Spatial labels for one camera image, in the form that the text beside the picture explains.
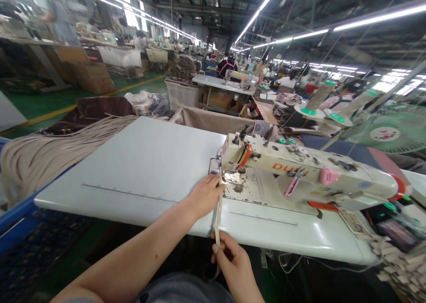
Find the table ruler marking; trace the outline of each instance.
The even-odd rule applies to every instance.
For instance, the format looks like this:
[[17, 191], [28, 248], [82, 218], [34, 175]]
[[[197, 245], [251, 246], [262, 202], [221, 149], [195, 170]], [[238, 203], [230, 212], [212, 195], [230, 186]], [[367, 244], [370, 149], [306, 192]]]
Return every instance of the table ruler marking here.
[[247, 215], [247, 214], [236, 213], [236, 212], [229, 212], [229, 213], [235, 214], [235, 215], [238, 215], [238, 216], [249, 217], [249, 218], [256, 219], [256, 220], [263, 220], [263, 221], [271, 221], [271, 222], [282, 223], [282, 224], [289, 224], [289, 225], [294, 225], [294, 226], [297, 226], [297, 227], [299, 226], [297, 223], [283, 222], [283, 221], [278, 221], [278, 220], [274, 220], [274, 219], [265, 219], [265, 218], [261, 218], [259, 216], [250, 216], [250, 215]]
[[143, 194], [136, 194], [136, 193], [132, 193], [132, 192], [124, 192], [124, 191], [119, 191], [117, 189], [109, 189], [109, 188], [104, 188], [101, 186], [95, 186], [95, 185], [88, 185], [86, 183], [81, 184], [82, 186], [91, 188], [93, 190], [104, 190], [104, 191], [108, 191], [110, 194], [121, 194], [125, 197], [138, 197], [138, 198], [147, 198], [147, 199], [152, 199], [155, 200], [156, 202], [165, 202], [165, 203], [173, 203], [173, 204], [177, 204], [178, 202], [176, 201], [171, 201], [171, 200], [164, 200], [161, 198], [156, 198], [156, 197], [149, 197]]

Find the industrial sewing machine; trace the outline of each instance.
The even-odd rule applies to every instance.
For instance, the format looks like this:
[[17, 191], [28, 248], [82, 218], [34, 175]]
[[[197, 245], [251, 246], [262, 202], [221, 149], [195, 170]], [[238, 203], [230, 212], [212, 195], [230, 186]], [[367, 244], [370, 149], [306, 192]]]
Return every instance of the industrial sewing machine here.
[[225, 73], [225, 81], [227, 83], [238, 83], [236, 81], [233, 82], [231, 78], [233, 78], [234, 80], [239, 80], [239, 88], [250, 89], [253, 91], [256, 89], [256, 85], [258, 85], [260, 82], [259, 77], [256, 77], [254, 75], [243, 74], [241, 72], [228, 69]]
[[312, 215], [356, 211], [402, 196], [390, 174], [336, 153], [229, 134], [221, 150], [225, 197]]

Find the pink lever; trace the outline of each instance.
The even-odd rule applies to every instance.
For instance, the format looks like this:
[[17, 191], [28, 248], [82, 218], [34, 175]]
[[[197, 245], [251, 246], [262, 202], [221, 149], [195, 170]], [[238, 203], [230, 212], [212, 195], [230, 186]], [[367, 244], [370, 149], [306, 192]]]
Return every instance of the pink lever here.
[[339, 181], [341, 173], [339, 171], [333, 171], [330, 168], [322, 168], [319, 180], [323, 185], [330, 185]]

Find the plastic bag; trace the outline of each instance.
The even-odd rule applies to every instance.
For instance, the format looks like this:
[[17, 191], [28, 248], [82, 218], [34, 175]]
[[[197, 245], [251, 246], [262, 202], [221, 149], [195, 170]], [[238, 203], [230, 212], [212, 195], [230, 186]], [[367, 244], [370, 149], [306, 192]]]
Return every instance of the plastic bag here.
[[152, 94], [143, 90], [138, 94], [128, 92], [124, 97], [132, 104], [137, 115], [145, 115], [153, 112], [162, 117], [169, 105], [169, 102], [163, 95]]

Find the black shirt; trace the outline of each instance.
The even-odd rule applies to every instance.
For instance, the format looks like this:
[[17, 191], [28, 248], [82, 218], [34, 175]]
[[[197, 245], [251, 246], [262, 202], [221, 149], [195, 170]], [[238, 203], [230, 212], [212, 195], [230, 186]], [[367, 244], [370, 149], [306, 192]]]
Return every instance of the black shirt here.
[[238, 71], [237, 65], [230, 58], [228, 58], [228, 62], [226, 62], [226, 60], [222, 60], [220, 62], [220, 64], [217, 65], [217, 67], [219, 68], [219, 78], [222, 78], [222, 79], [225, 79], [225, 74], [226, 74], [226, 71], [228, 69], [232, 69], [234, 71]]

